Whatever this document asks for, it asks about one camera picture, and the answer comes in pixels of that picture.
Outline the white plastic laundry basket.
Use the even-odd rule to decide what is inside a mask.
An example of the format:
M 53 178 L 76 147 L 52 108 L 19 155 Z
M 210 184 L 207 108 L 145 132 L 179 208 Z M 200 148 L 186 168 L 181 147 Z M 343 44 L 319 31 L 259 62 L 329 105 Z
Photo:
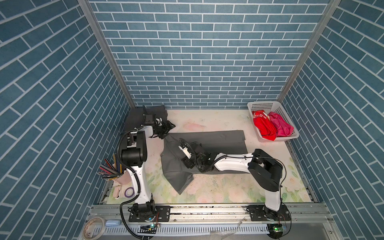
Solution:
M 285 142 L 299 137 L 299 131 L 279 102 L 250 102 L 247 107 L 260 142 Z

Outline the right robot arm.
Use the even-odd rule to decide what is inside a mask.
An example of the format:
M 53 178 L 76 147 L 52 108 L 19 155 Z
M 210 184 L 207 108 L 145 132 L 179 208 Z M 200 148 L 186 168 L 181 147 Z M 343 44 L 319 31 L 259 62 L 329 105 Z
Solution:
M 272 219 L 278 216 L 282 205 L 281 182 L 285 167 L 277 159 L 261 149 L 242 155 L 209 153 L 200 143 L 189 144 L 184 139 L 179 139 L 179 149 L 185 154 L 183 164 L 189 169 L 196 167 L 202 174 L 215 170 L 251 174 L 265 190 L 265 217 Z

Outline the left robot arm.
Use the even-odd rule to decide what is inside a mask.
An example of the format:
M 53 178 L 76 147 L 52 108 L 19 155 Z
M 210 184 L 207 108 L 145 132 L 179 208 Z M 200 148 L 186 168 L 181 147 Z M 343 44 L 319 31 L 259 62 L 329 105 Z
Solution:
M 156 215 L 156 206 L 146 178 L 145 162 L 148 158 L 147 139 L 164 139 L 176 126 L 155 115 L 144 115 L 136 126 L 129 127 L 121 136 L 117 149 L 117 159 L 132 179 L 134 202 L 131 212 L 137 218 L 150 218 Z

